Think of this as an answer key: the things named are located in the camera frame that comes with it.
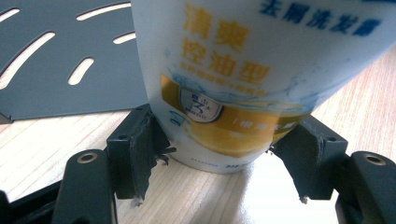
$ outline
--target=screw hole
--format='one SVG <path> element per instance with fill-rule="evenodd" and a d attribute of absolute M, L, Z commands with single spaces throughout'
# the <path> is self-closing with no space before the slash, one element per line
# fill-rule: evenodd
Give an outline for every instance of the screw hole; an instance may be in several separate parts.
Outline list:
<path fill-rule="evenodd" d="M 77 162 L 78 163 L 89 163 L 91 161 L 96 160 L 96 158 L 98 158 L 98 155 L 96 153 L 88 152 L 88 153 L 85 153 L 85 154 L 81 155 L 80 157 L 78 157 Z"/>
<path fill-rule="evenodd" d="M 366 160 L 374 165 L 386 165 L 387 163 L 374 155 L 366 155 Z"/>

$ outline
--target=product logo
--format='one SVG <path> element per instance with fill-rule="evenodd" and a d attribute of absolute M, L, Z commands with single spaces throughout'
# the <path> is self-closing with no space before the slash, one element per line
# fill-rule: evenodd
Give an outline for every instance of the product logo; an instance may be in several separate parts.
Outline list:
<path fill-rule="evenodd" d="M 183 88 L 180 88 L 179 99 L 187 116 L 197 122 L 215 120 L 222 109 L 221 104 L 209 97 Z"/>

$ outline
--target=slotted plate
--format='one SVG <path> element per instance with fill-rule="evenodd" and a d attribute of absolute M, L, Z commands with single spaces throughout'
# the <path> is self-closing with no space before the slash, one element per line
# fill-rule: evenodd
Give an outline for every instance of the slotted plate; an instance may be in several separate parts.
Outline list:
<path fill-rule="evenodd" d="M 146 104 L 135 39 L 113 43 L 116 37 L 134 31 L 131 8 L 77 20 L 86 12 L 121 3 L 129 2 L 0 1 L 0 15 L 12 8 L 20 10 L 0 22 L 0 74 L 40 36 L 55 33 L 0 90 L 0 115 L 12 120 L 32 119 Z M 93 58 L 94 63 L 77 85 L 69 85 L 71 74 L 86 58 Z"/>

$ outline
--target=wooden table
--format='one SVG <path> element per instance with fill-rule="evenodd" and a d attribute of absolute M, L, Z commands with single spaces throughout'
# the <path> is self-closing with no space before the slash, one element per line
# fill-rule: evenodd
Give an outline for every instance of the wooden table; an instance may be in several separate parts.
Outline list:
<path fill-rule="evenodd" d="M 349 142 L 396 161 L 396 47 L 313 115 Z M 0 189 L 11 201 L 60 180 L 68 158 L 105 148 L 129 111 L 0 125 Z M 282 161 L 263 154 L 245 171 L 215 175 L 171 160 L 153 169 L 146 200 L 117 201 L 120 223 L 336 223 L 330 202 L 300 203 Z"/>

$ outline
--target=gray metal plate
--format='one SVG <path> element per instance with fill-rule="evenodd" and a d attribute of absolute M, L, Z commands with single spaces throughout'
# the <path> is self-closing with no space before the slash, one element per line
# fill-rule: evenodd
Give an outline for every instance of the gray metal plate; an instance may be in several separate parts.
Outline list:
<path fill-rule="evenodd" d="M 134 30 L 131 8 L 76 20 L 85 12 L 119 3 L 128 1 L 0 1 L 0 14 L 20 10 L 0 22 L 0 74 L 44 33 L 55 33 L 0 90 L 0 117 L 32 119 L 146 104 L 135 40 L 113 43 L 114 38 Z M 94 58 L 93 65 L 77 85 L 69 85 L 72 72 L 87 57 Z"/>

